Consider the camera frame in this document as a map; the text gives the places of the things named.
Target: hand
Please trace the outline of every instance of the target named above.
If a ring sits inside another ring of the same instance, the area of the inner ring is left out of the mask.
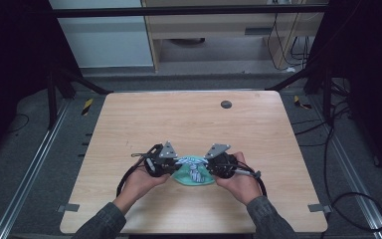
[[[236,152],[234,156],[238,161],[245,163],[243,153]],[[230,191],[232,195],[244,205],[250,203],[254,198],[263,195],[259,184],[253,177],[248,175],[235,173],[231,178],[223,179],[215,177],[215,180],[219,186]]]
[[[165,183],[169,177],[169,174],[152,177],[141,164],[126,180],[122,191],[115,198],[113,204],[125,215],[136,200],[144,196],[151,188]]]

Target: gray floor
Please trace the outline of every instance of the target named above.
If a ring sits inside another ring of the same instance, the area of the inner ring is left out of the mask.
[[[289,76],[285,71],[276,70],[269,60],[269,53],[261,39],[206,39],[204,44],[178,44],[166,41],[161,55],[160,70],[157,73],[128,72],[120,77],[90,78],[93,82],[109,90],[123,91],[178,91],[178,90],[227,90],[263,89]],[[282,92],[282,98],[290,122],[316,120],[293,124],[295,132],[309,128],[320,122],[316,110],[297,107],[293,96],[313,104],[318,96],[306,97],[300,90],[299,81]],[[80,170],[91,133],[96,125],[103,96],[77,86],[78,94],[70,101],[67,116],[61,130],[53,142],[39,175],[19,213],[11,234],[14,238],[48,238],[64,236],[59,230],[63,214],[56,208],[67,203]],[[81,116],[84,103],[93,98],[87,116]],[[341,97],[333,97],[334,102]],[[28,116],[28,123],[20,130],[8,133],[0,144],[0,218],[10,203],[34,154],[43,139],[47,123],[46,92],[38,92],[20,102],[18,113]],[[18,128],[27,121],[19,115],[10,129]],[[382,205],[382,167],[375,167],[373,155],[362,133],[350,115],[336,121],[336,134],[365,183],[368,191]],[[324,142],[326,131],[320,127],[299,135],[298,143],[320,202],[328,204],[323,184],[324,146],[307,146]],[[351,190],[344,171],[337,161],[336,151],[329,148],[327,155],[327,175],[332,197]],[[358,223],[366,224],[363,212],[355,199],[344,199],[339,208]],[[301,234],[301,238],[318,238],[319,235]],[[375,238],[372,233],[354,228],[335,212],[329,219],[325,238]]]

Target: black pole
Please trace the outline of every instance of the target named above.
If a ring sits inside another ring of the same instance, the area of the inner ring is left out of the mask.
[[[330,10],[328,4],[288,5],[227,5],[227,6],[185,6],[185,7],[135,7],[102,9],[57,9],[52,11],[31,11],[36,17],[80,18],[80,17],[128,17],[162,15],[208,15],[208,14],[250,14],[250,13],[315,13]]]

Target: gray sleeve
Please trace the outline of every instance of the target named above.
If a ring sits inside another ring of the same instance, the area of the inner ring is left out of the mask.
[[[296,233],[265,196],[255,198],[247,205],[247,211],[256,224],[256,239],[297,238]]]
[[[125,216],[113,204],[108,203],[94,217],[86,222],[73,238],[110,239],[115,238],[126,223]]]

